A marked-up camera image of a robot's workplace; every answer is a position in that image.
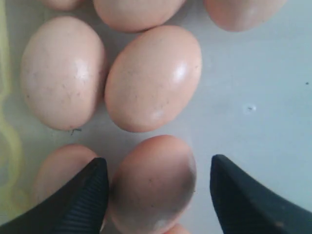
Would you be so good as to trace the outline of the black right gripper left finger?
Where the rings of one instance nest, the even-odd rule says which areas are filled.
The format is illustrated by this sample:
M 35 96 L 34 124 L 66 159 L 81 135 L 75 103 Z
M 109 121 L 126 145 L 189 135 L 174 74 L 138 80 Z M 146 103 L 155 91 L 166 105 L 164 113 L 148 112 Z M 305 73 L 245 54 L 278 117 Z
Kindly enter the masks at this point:
M 96 157 L 43 202 L 1 225 L 2 234 L 98 234 L 109 200 L 107 162 Z

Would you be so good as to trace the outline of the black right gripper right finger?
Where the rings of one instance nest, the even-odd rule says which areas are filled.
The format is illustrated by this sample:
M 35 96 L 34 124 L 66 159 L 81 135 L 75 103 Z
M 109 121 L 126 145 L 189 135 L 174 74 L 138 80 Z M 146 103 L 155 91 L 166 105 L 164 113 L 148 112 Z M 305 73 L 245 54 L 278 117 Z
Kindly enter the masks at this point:
M 311 212 L 256 181 L 224 155 L 211 161 L 211 198 L 225 234 L 310 234 Z

